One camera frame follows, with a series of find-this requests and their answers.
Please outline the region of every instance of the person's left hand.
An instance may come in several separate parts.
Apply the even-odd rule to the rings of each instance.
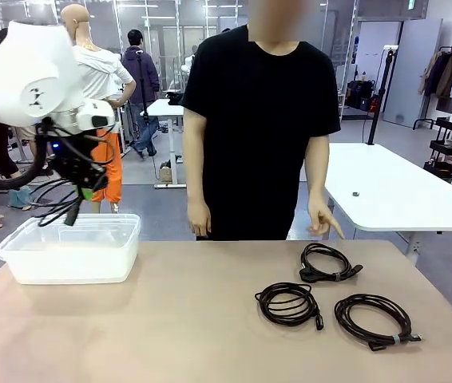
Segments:
[[[341,239],[345,239],[345,235],[341,230],[341,226],[335,217],[332,215],[331,210],[325,203],[321,192],[311,193],[309,196],[309,202],[307,204],[307,212],[311,218],[311,227],[309,231],[313,236],[321,236],[326,234],[331,226],[336,230]]]
[[[109,98],[106,101],[109,102],[109,105],[111,105],[112,108],[121,108],[123,106],[123,104],[118,100]]]

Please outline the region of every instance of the white t-shirt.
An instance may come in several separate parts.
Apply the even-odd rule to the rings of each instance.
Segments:
[[[73,47],[73,52],[81,72],[82,90],[86,98],[104,100],[117,94],[114,75],[118,76],[124,84],[133,81],[133,77],[121,64],[117,55],[106,49],[93,52],[76,45]]]

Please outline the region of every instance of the brown tabletop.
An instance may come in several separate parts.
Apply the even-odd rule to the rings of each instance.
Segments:
[[[298,282],[304,242],[141,243],[116,285],[22,286],[0,270],[0,382],[452,383],[452,307],[390,243],[330,243],[364,270],[313,286],[325,328],[271,324],[254,294]],[[332,259],[317,259],[331,267]],[[384,295],[424,342],[373,353],[343,332],[333,307],[355,293]],[[375,332],[382,314],[355,309]]]

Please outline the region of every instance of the gray door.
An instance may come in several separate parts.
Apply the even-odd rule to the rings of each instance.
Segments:
[[[383,119],[412,128],[424,113],[426,97],[419,94],[422,75],[438,50],[440,20],[412,20],[403,23],[402,38],[387,94]]]

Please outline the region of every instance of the jeans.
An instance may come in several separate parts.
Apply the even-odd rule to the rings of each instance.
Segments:
[[[139,140],[134,141],[132,144],[133,149],[137,153],[142,153],[144,149],[148,149],[149,155],[155,154],[155,147],[153,146],[152,137],[153,134],[159,128],[159,118],[150,117],[148,126],[146,126],[145,120],[143,119],[143,104],[130,104],[130,110],[133,114],[132,120],[135,121],[137,127],[139,128],[140,137]]]

